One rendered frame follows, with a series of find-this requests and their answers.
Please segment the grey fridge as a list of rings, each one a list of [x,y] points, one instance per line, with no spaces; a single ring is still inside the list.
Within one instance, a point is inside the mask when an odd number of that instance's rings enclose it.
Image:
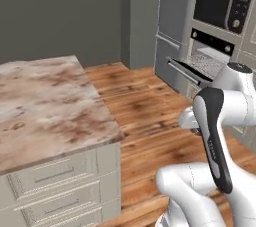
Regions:
[[[167,64],[166,57],[187,56],[195,0],[160,0],[156,33],[155,74],[180,94],[188,79]]]

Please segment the beige island drawer front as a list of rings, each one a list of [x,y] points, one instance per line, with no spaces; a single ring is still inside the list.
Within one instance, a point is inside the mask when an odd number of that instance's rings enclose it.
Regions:
[[[96,152],[92,150],[8,174],[7,179],[15,198],[21,199],[72,178],[92,176],[96,170]]]
[[[93,182],[23,207],[21,213],[26,224],[35,227],[99,203],[100,183]]]

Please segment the built-in oven with black panel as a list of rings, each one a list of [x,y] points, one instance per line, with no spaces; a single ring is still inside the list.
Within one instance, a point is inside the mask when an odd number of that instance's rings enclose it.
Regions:
[[[186,97],[190,100],[203,85],[212,82],[230,61],[235,45],[193,28],[184,62],[191,68],[198,82],[189,83]]]

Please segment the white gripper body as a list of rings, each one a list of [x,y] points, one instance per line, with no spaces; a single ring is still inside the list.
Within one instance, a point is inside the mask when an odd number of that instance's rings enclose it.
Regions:
[[[188,107],[181,112],[178,117],[178,124],[182,129],[197,129],[199,127],[193,107]]]

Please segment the beige tall cabinet housing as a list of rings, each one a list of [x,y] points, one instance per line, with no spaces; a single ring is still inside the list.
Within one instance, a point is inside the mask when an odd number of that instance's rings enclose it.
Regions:
[[[256,0],[251,0],[246,21],[241,34],[192,19],[192,29],[198,29],[235,45],[231,62],[249,66],[254,72],[253,82],[256,86]]]

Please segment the beige island cabinet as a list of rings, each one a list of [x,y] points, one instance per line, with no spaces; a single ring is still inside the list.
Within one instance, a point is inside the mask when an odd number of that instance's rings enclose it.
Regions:
[[[15,198],[7,179],[7,175],[11,173],[0,175],[0,227],[29,227],[21,213],[23,207],[93,182],[100,183],[99,204],[35,227],[96,227],[119,216],[121,212],[120,145],[110,144],[86,151],[92,150],[96,152],[97,170],[94,175],[72,178],[21,199]]]

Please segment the open oven door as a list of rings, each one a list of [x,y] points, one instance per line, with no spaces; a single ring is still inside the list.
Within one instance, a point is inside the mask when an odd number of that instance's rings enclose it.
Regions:
[[[169,56],[167,56],[166,59],[167,59],[167,62],[170,61],[176,67],[178,67],[179,69],[181,69],[182,71],[184,71],[185,73],[193,77],[194,79],[200,81],[199,87],[207,87],[213,82],[211,78],[207,77],[205,74],[202,74],[201,72],[191,67],[187,63],[171,58]]]

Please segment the black and silver microwave oven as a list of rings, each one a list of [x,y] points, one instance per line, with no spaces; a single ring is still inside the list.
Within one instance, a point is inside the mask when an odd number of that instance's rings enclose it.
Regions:
[[[196,0],[195,20],[241,34],[251,0]]]

